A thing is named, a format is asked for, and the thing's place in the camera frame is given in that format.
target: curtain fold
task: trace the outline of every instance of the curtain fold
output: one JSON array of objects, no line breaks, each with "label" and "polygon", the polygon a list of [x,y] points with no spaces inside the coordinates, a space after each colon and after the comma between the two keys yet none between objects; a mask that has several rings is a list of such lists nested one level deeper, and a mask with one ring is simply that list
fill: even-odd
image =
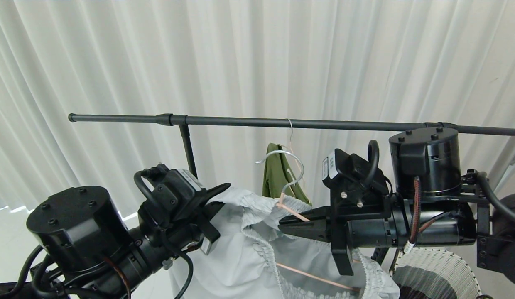
[{"label": "curtain fold", "polygon": [[[144,201],[134,172],[187,168],[176,127],[69,113],[515,127],[515,1],[0,1],[0,206],[100,185],[124,216]],[[254,161],[290,136],[190,129],[204,185],[256,192]],[[334,148],[365,157],[375,138],[392,176],[393,134],[295,129],[315,206],[329,201],[319,173]],[[463,171],[510,152],[508,137],[459,141]]]}]

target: white label sticker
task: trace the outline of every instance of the white label sticker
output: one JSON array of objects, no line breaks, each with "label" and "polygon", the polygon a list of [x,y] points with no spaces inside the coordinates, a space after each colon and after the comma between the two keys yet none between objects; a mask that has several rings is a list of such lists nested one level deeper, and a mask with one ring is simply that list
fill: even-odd
[{"label": "white label sticker", "polygon": [[331,152],[328,156],[328,176],[329,178],[335,178],[339,173],[335,166],[335,151]]},{"label": "white label sticker", "polygon": [[322,161],[322,180],[328,177],[328,157]]},{"label": "white label sticker", "polygon": [[180,172],[184,179],[188,181],[189,184],[191,184],[191,186],[195,188],[195,190],[200,191],[204,188],[204,186],[199,182],[197,178],[195,178],[195,176],[193,176],[191,172],[189,172],[189,170],[177,169],[177,171]]}]

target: cable connector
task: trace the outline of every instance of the cable connector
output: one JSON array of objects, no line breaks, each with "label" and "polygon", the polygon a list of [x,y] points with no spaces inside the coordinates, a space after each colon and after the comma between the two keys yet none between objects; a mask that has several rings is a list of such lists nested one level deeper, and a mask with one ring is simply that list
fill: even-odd
[{"label": "cable connector", "polygon": [[405,243],[405,246],[403,246],[403,254],[408,254],[409,252],[411,252],[411,250],[413,250],[413,247],[414,243],[411,243],[409,242],[409,240],[407,240],[407,243]]}]

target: hanger bar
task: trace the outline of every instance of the hanger bar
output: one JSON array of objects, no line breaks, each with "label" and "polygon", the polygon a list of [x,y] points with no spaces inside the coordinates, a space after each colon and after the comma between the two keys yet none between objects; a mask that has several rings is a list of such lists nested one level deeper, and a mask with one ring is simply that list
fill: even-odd
[{"label": "hanger bar", "polygon": [[[227,125],[235,127],[291,127],[288,119],[193,117],[183,114],[105,115],[69,114],[69,121],[97,121],[113,123],[158,123],[160,125]],[[453,123],[383,123],[374,121],[338,121],[290,119],[292,127],[301,129],[334,129],[366,131],[406,131],[420,127],[451,127],[463,134],[515,136],[510,127],[474,127]]]}]

